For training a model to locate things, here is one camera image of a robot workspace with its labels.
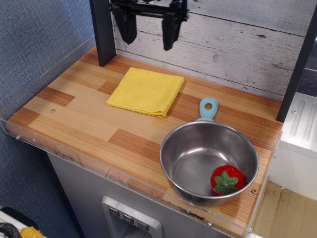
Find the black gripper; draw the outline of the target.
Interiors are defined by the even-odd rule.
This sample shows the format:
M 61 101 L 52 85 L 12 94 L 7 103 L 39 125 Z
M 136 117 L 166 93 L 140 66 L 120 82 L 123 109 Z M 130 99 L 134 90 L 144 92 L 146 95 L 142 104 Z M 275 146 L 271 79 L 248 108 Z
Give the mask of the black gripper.
M 180 26 L 189 18 L 186 0 L 169 0 L 165 5 L 159 5 L 158 0 L 111 0 L 110 11 L 113 13 L 123 41 L 133 43 L 137 36 L 136 16 L 163 18 L 163 48 L 172 49 L 178 40 Z

